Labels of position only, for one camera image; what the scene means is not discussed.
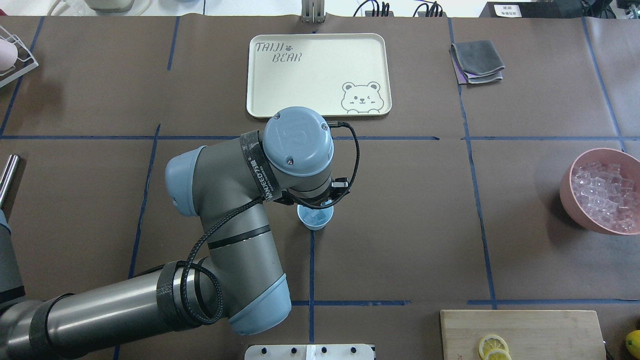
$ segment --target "light blue joint cap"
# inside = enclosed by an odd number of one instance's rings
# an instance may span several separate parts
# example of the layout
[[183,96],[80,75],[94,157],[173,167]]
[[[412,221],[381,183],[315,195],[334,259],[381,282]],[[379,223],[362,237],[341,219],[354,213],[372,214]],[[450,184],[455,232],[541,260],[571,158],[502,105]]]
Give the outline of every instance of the light blue joint cap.
[[326,121],[301,106],[280,110],[269,119],[262,147],[273,166],[293,176],[316,175],[333,158],[333,139]]
[[253,335],[278,325],[291,312],[287,275],[273,283],[251,304],[229,318],[231,328],[240,335]]
[[200,151],[206,146],[185,152],[169,160],[164,170],[166,190],[180,214],[186,217],[197,217],[193,206],[193,172]]
[[7,230],[9,230],[9,233],[11,234],[11,227],[9,227],[9,224],[6,222],[6,217],[4,216],[4,211],[0,210],[0,225],[6,227]]

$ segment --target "white panel with holes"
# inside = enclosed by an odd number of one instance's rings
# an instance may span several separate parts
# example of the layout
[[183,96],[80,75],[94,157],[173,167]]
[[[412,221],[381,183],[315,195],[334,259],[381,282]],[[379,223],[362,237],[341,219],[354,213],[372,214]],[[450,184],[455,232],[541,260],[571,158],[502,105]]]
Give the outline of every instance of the white panel with holes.
[[313,344],[313,345],[252,345],[244,360],[375,360],[373,345]]

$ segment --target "pink bowl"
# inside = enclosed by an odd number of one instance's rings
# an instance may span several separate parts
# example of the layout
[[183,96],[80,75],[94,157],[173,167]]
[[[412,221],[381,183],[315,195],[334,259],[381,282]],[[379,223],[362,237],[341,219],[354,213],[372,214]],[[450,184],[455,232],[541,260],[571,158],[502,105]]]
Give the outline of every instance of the pink bowl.
[[[608,164],[620,164],[620,175],[625,179],[631,179],[634,181],[634,192],[637,192],[638,186],[640,186],[640,161],[633,156],[624,152],[607,149],[605,147],[591,149],[583,152],[578,158],[571,164],[569,169],[564,173],[562,182],[560,184],[560,200],[564,209],[569,216],[574,219],[575,222],[582,227],[595,231],[601,234],[609,235],[638,235],[640,234],[640,226],[633,231],[622,233],[619,231],[608,229],[595,221],[593,221],[580,207],[578,200],[575,198],[571,183],[571,174],[575,168],[579,168],[588,163],[599,161],[604,165]],[[640,208],[636,210],[636,216],[640,215]]]

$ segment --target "bowl of ice cubes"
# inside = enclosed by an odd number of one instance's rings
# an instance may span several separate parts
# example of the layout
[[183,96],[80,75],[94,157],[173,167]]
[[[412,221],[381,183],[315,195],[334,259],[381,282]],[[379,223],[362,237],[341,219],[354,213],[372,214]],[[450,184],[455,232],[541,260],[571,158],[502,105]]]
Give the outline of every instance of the bowl of ice cubes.
[[569,216],[602,234],[638,235],[640,161],[624,152],[583,152],[564,173],[560,200]]

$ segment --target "gray cloth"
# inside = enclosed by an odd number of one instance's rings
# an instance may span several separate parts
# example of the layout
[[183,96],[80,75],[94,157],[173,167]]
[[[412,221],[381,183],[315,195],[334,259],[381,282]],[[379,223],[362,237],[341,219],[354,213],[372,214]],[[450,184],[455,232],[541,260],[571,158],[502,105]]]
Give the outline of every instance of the gray cloth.
[[451,44],[451,60],[458,83],[480,84],[502,80],[504,63],[491,40]]

